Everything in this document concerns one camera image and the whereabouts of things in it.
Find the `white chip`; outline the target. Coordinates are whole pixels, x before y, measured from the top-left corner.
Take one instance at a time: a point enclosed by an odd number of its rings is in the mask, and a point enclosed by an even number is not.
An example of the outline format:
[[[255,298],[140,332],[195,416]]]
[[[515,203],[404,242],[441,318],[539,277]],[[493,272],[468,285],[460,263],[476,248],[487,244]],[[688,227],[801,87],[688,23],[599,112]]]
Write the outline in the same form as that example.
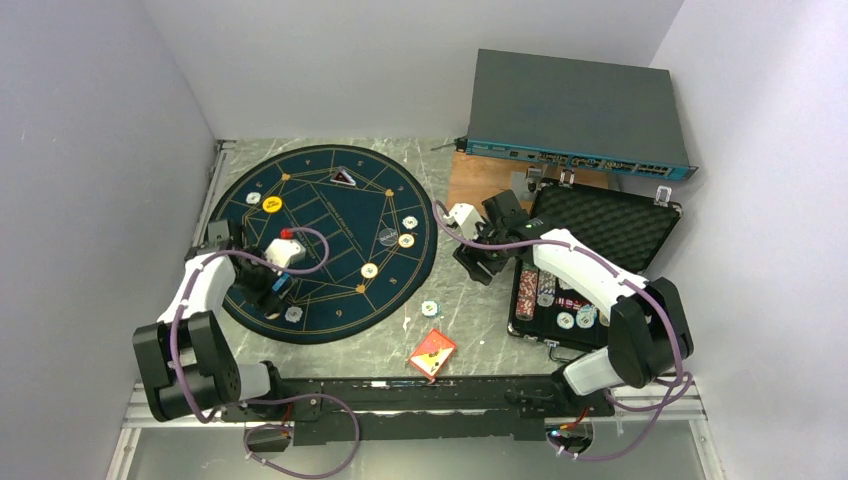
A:
[[[261,199],[262,199],[262,194],[260,192],[250,192],[250,193],[247,194],[247,196],[245,198],[245,202],[248,205],[255,205],[255,204],[258,204]]]
[[[290,306],[284,313],[284,319],[289,323],[298,323],[303,316],[303,309],[299,306]]]

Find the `yellow chip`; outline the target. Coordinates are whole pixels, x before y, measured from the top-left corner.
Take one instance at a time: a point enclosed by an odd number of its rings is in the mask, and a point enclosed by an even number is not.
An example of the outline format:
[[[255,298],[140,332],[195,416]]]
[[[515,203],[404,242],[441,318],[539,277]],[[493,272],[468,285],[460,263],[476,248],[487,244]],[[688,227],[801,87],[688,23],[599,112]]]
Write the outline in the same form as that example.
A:
[[[365,263],[360,269],[360,274],[365,279],[373,279],[378,275],[378,273],[379,267],[372,262]]]
[[[409,233],[401,234],[397,240],[397,245],[403,249],[410,249],[415,245],[415,243],[415,236]]]

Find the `light blue 10 chip stack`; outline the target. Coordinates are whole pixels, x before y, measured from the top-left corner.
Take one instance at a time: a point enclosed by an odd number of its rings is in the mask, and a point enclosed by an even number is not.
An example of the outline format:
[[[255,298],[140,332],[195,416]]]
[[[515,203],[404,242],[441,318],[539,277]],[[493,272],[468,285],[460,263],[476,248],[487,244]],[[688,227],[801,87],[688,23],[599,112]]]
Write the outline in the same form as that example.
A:
[[[437,301],[427,300],[421,303],[421,314],[427,318],[434,318],[440,315],[440,304]]]

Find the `red playing card box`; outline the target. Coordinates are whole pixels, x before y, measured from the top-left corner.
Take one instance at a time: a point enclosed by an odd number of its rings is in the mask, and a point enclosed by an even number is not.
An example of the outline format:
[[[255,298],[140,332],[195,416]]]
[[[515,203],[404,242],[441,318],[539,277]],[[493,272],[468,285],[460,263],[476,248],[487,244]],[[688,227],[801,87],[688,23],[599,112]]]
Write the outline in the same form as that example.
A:
[[[433,382],[456,350],[457,345],[453,340],[433,328],[413,351],[408,362]]]

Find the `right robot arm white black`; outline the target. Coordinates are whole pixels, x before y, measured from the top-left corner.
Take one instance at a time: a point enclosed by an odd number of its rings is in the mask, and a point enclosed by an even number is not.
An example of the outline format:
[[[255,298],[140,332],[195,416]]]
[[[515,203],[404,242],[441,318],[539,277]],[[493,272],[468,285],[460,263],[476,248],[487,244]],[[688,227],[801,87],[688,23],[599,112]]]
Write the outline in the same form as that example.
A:
[[[660,277],[631,273],[581,242],[568,229],[543,216],[529,216],[511,191],[493,197],[505,213],[481,215],[468,203],[432,206],[440,228],[459,241],[456,252],[469,276],[487,285],[512,257],[553,275],[589,301],[609,322],[605,346],[584,354],[553,375],[551,401],[557,411],[574,415],[590,394],[619,386],[642,388],[668,371],[668,397],[687,391],[693,376],[683,362],[694,351],[685,310],[676,285]]]

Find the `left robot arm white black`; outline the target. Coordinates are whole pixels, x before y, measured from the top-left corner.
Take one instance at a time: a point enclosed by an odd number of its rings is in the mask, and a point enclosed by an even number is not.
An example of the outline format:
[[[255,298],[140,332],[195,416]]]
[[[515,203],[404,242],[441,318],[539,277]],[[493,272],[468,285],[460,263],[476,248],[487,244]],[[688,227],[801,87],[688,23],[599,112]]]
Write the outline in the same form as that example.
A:
[[[263,314],[286,310],[295,285],[287,269],[305,254],[296,239],[250,247],[233,220],[208,224],[206,239],[186,256],[184,277],[159,319],[135,330],[132,343],[153,418],[166,422],[246,402],[264,420],[279,417],[286,390],[272,363],[240,364],[217,321],[231,289]]]

